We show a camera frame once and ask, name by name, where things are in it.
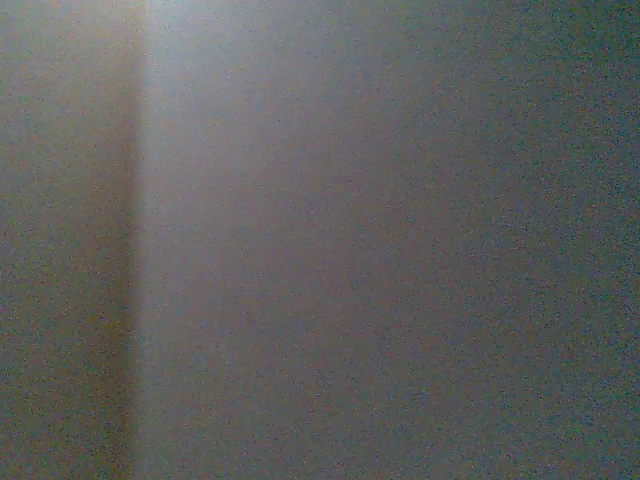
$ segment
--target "gray wall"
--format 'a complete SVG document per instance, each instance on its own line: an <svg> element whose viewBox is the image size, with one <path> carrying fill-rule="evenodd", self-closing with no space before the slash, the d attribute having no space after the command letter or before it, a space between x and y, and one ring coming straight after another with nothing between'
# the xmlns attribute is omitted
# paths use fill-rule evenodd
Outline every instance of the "gray wall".
<svg viewBox="0 0 640 480"><path fill-rule="evenodd" d="M2 478L633 476L629 12L112 3L4 7Z"/></svg>
<svg viewBox="0 0 640 480"><path fill-rule="evenodd" d="M631 467L631 17L417 5L152 7L141 477Z"/></svg>
<svg viewBox="0 0 640 480"><path fill-rule="evenodd" d="M129 468L135 3L1 8L1 478Z"/></svg>

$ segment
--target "wall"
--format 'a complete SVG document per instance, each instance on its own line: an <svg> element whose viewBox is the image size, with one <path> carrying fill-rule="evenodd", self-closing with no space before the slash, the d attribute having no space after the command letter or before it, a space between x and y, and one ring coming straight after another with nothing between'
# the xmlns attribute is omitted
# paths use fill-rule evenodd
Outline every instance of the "wall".
<svg viewBox="0 0 640 480"><path fill-rule="evenodd" d="M414 4L153 4L141 478L631 468L631 17Z"/></svg>
<svg viewBox="0 0 640 480"><path fill-rule="evenodd" d="M135 5L2 8L2 478L130 470Z"/></svg>

